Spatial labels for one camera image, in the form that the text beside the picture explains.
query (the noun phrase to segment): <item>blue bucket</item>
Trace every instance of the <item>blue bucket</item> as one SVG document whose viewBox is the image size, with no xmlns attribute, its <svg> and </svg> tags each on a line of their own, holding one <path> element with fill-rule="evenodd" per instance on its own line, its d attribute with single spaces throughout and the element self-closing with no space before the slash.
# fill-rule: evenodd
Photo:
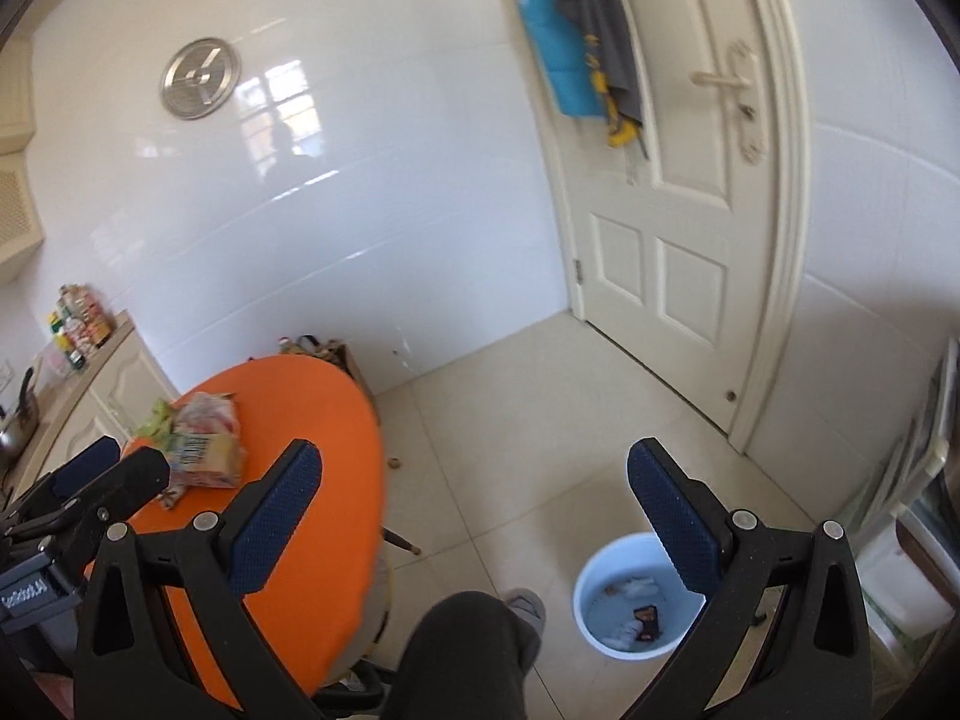
<svg viewBox="0 0 960 720">
<path fill-rule="evenodd" d="M 632 577 L 651 577 L 659 595 L 628 601 L 607 595 L 611 584 Z M 656 606 L 661 636 L 638 641 L 628 651 L 611 649 L 600 640 L 632 618 L 635 607 Z M 631 533 L 607 544 L 587 561 L 573 589 L 573 616 L 580 633 L 594 649 L 618 661 L 646 661 L 673 652 L 704 608 L 704 596 L 690 592 L 670 562 L 656 533 Z"/>
</svg>

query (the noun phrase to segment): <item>person's leg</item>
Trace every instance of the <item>person's leg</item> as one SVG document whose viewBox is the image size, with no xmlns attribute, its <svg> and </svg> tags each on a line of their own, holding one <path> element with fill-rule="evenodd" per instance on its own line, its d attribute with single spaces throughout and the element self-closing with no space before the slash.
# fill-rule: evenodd
<svg viewBox="0 0 960 720">
<path fill-rule="evenodd" d="M 515 610 L 482 592 L 435 605 L 407 644 L 382 720 L 525 720 L 523 678 L 544 607 L 532 594 L 507 600 Z"/>
</svg>

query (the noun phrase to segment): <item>saucepan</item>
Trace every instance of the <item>saucepan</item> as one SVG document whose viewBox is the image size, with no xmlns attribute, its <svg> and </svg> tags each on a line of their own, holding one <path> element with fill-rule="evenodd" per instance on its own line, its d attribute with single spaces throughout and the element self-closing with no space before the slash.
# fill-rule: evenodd
<svg viewBox="0 0 960 720">
<path fill-rule="evenodd" d="M 40 426 L 40 404 L 31 386 L 34 369 L 30 367 L 20 385 L 20 397 L 16 410 L 4 415 L 0 409 L 0 475 L 6 474 L 20 456 L 27 451 L 30 439 Z"/>
</svg>

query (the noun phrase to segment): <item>orange round table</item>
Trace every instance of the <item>orange round table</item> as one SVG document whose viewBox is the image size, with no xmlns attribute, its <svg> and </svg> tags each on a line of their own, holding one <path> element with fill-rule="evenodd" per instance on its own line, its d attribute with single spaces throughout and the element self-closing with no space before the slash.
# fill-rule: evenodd
<svg viewBox="0 0 960 720">
<path fill-rule="evenodd" d="M 339 368 L 296 355 L 244 362 L 196 391 L 233 394 L 247 450 L 243 484 L 263 476 L 291 440 L 309 440 L 320 450 L 320 490 L 264 589 L 244 599 L 267 642 L 311 695 L 360 627 L 383 544 L 383 447 L 373 407 Z M 191 488 L 172 511 L 154 501 L 131 525 L 138 533 L 182 528 L 200 512 L 221 512 L 236 494 Z M 169 594 L 203 684 L 235 706 L 186 594 Z"/>
</svg>

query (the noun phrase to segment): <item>door frame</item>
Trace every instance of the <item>door frame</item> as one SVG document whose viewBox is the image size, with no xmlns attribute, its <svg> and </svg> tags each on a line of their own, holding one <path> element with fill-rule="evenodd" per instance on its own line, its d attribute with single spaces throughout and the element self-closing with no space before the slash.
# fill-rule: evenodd
<svg viewBox="0 0 960 720">
<path fill-rule="evenodd" d="M 568 182 L 563 173 L 563 150 L 552 95 L 527 37 L 515 0 L 501 0 L 517 51 L 523 80 L 538 126 L 544 165 L 563 247 L 566 288 L 577 319 L 586 321 L 583 287 L 577 281 L 579 259 L 573 235 L 573 215 Z M 760 27 L 770 55 L 771 86 L 776 105 L 776 141 L 779 170 L 776 172 L 775 228 L 770 259 L 770 279 L 760 328 L 754 345 L 740 405 L 733 415 L 728 441 L 741 454 L 760 422 L 767 397 L 776 381 L 794 308 L 800 293 L 806 233 L 809 220 L 810 138 L 803 55 L 788 0 L 755 0 Z"/>
</svg>

